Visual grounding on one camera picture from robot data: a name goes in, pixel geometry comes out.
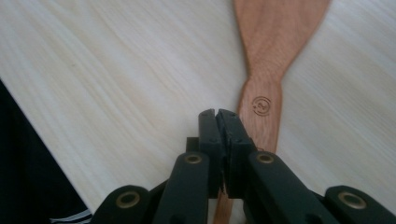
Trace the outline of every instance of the engraved circle logo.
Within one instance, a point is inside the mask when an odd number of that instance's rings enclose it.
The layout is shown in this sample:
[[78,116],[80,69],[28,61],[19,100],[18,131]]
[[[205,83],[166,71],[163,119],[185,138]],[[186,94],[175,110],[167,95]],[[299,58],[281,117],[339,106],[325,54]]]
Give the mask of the engraved circle logo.
[[266,116],[270,112],[271,101],[263,96],[256,97],[253,100],[253,111],[258,116]]

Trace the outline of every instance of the metal rivet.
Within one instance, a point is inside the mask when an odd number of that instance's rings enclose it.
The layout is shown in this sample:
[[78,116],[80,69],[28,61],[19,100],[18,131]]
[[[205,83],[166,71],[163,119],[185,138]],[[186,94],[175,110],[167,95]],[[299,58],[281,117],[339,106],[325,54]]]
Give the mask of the metal rivet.
[[137,205],[140,201],[140,195],[136,191],[123,192],[116,200],[119,208],[130,208]]
[[261,154],[257,155],[257,160],[259,162],[268,164],[268,163],[272,163],[274,161],[274,157],[264,154],[264,153],[261,153]]
[[367,203],[363,200],[363,198],[346,191],[339,193],[338,199],[351,208],[364,209],[367,207]]
[[202,158],[198,155],[189,155],[184,158],[184,161],[191,164],[200,163]]

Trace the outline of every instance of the black fabric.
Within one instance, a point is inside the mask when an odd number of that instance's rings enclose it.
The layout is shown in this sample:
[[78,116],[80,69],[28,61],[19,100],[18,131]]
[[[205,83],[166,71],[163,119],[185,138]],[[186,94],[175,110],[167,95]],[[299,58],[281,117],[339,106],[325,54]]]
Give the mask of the black fabric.
[[0,223],[50,223],[86,209],[0,80]]

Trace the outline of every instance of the light wooden table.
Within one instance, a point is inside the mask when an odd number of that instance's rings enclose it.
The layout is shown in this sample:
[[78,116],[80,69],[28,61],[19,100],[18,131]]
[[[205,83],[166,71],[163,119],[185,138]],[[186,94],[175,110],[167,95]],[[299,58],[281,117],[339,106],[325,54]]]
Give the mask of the light wooden table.
[[[310,189],[349,185],[393,213],[395,11],[333,0],[284,77],[278,143]],[[163,182],[201,111],[235,111],[246,69],[230,0],[4,0],[0,77],[95,211],[113,189]]]

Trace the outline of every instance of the wooden spoon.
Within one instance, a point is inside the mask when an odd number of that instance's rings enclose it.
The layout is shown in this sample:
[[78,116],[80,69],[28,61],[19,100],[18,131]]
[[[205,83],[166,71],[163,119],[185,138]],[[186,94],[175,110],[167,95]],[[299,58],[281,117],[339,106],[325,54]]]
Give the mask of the wooden spoon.
[[[259,150],[276,152],[281,80],[315,32],[330,0],[234,0],[249,77],[238,114]],[[232,201],[219,194],[214,223],[228,223]]]

